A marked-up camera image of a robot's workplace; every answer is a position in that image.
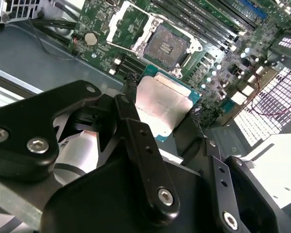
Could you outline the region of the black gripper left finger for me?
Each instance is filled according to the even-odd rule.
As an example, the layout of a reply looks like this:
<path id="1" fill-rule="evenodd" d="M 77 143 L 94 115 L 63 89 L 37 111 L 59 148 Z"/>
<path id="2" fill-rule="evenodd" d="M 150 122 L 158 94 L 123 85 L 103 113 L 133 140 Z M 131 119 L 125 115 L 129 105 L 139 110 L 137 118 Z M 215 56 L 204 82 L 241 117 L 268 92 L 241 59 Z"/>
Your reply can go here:
<path id="1" fill-rule="evenodd" d="M 150 128 L 141 122 L 134 103 L 125 95 L 109 97 L 86 81 L 76 81 L 0 108 L 0 208 L 20 216 L 8 203 L 29 205 L 34 220 L 57 185 L 53 169 L 59 143 L 76 134 L 71 117 L 89 109 L 89 124 L 98 133 L 99 154 L 125 157 L 150 220 L 173 220 L 180 202 Z"/>

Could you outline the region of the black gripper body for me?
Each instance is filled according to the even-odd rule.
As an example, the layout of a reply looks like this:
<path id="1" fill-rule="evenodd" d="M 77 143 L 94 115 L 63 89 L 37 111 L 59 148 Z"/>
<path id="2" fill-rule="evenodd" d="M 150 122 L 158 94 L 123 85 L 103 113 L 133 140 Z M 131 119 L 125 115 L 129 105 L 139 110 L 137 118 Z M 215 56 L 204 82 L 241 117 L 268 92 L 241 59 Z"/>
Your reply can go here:
<path id="1" fill-rule="evenodd" d="M 180 200 L 169 225 L 156 226 L 141 208 L 129 161 L 121 157 L 60 188 L 41 218 L 42 233 L 214 233 L 201 177 L 166 163 Z"/>

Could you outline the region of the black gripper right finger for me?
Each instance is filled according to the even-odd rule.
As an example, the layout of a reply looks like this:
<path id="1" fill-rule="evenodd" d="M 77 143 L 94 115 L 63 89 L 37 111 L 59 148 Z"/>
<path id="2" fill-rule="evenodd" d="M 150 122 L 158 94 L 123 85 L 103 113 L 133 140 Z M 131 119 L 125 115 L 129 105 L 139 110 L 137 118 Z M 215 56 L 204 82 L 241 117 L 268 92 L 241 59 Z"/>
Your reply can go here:
<path id="1" fill-rule="evenodd" d="M 197 113 L 190 110 L 173 132 L 183 165 L 203 179 L 215 229 L 222 233 L 281 233 L 282 211 L 235 156 L 221 157 L 216 143 L 204 135 Z"/>

